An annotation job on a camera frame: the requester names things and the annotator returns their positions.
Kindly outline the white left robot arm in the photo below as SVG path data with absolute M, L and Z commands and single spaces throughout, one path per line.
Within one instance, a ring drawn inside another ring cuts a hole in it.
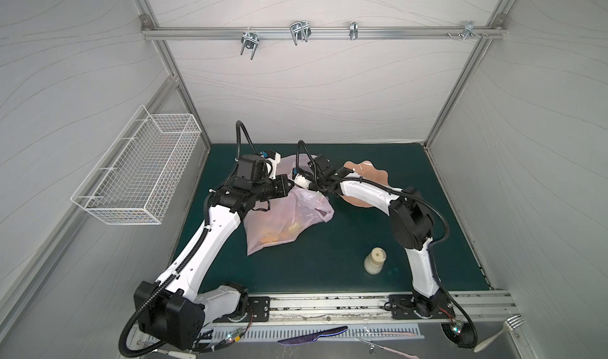
M 166 344 L 190 350 L 206 325 L 244 314 L 246 288 L 229 283 L 201 293 L 200 285 L 247 213 L 293 189 L 293 181 L 276 172 L 280 160 L 274 151 L 241 156 L 229 177 L 209 191 L 204 220 L 185 249 L 155 282 L 144 281 L 136 289 L 136 310 L 118 341 L 122 356 L 141 357 Z

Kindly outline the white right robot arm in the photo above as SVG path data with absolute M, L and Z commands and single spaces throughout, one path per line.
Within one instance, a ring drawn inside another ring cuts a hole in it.
M 406 190 L 393 188 L 346 167 L 337 170 L 323 155 L 310 156 L 304 167 L 300 164 L 300 156 L 296 156 L 292 178 L 297 186 L 354 198 L 389 217 L 394 239 L 405 249 L 412 272 L 413 295 L 406 307 L 423 319 L 431 318 L 447 301 L 447 291 L 441 285 L 432 255 L 435 244 L 432 214 L 442 221 L 448 235 L 449 224 L 445 217 L 412 187 Z

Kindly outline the pink plastic bag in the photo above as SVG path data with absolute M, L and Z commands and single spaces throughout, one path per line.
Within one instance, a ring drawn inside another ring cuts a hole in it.
M 247 255 L 297 240 L 309 227 L 332 220 L 334 208 L 317 191 L 295 186 L 285 198 L 258 202 L 244 219 Z

